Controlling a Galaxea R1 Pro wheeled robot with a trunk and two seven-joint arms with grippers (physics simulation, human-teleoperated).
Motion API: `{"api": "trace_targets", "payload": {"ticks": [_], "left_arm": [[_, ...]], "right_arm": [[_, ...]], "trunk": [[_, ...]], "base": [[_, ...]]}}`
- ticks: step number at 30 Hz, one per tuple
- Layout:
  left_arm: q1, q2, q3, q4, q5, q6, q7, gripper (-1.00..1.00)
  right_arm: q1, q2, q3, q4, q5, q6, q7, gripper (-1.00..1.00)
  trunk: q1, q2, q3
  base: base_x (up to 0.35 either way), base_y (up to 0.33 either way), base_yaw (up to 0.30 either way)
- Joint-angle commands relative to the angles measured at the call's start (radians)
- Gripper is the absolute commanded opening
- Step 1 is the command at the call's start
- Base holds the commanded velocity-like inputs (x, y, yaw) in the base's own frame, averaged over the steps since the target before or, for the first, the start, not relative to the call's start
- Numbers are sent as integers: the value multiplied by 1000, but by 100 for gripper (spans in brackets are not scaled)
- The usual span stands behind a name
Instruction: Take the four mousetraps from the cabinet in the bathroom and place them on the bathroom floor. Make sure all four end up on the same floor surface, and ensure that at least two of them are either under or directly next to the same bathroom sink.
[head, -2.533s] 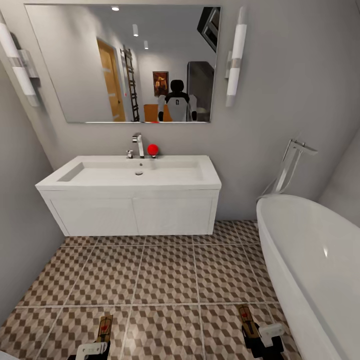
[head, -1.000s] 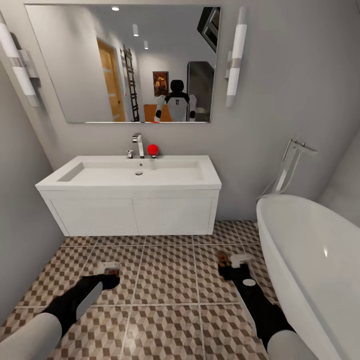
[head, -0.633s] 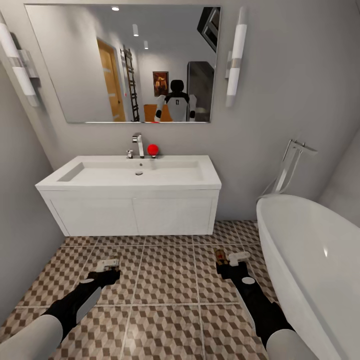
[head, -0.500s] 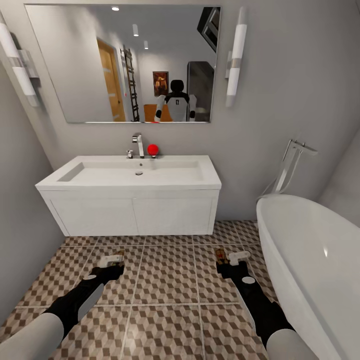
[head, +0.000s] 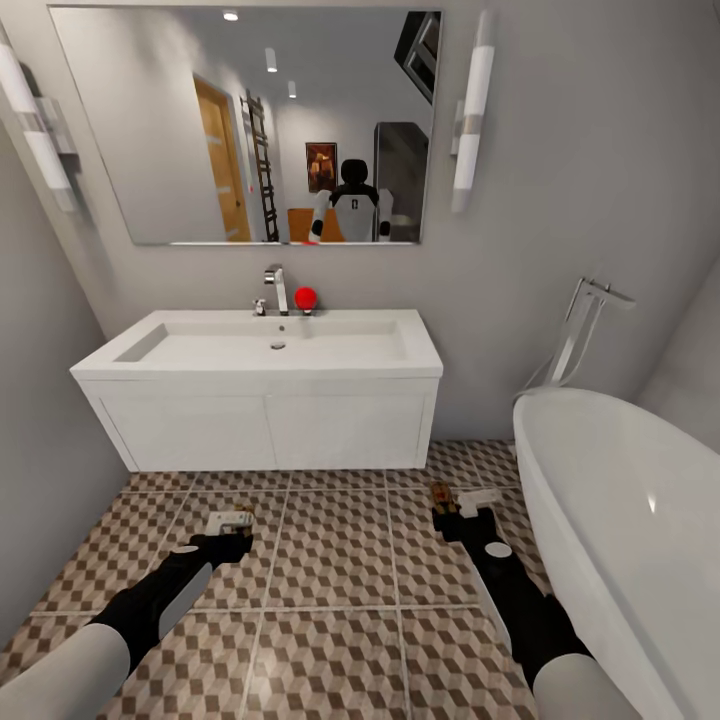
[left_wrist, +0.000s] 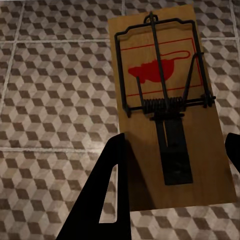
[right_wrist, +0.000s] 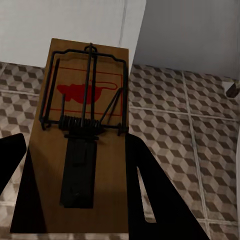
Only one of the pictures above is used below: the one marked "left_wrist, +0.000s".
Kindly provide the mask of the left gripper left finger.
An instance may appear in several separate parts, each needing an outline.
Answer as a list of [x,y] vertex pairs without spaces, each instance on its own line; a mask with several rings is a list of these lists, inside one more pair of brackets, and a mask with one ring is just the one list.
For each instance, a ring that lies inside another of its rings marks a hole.
[[[117,221],[99,223],[112,169],[117,164]],[[123,132],[107,142],[56,240],[132,240]]]

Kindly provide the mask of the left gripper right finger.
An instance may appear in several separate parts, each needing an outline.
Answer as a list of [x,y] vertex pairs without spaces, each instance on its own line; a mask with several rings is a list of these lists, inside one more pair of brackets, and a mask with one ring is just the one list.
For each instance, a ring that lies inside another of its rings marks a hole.
[[225,141],[226,153],[240,173],[240,135],[229,133]]

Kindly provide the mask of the mousetrap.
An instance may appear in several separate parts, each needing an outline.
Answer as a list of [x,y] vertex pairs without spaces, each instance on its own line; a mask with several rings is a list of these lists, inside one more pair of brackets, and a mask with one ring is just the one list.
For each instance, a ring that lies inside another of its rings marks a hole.
[[108,29],[129,212],[237,203],[193,4]]

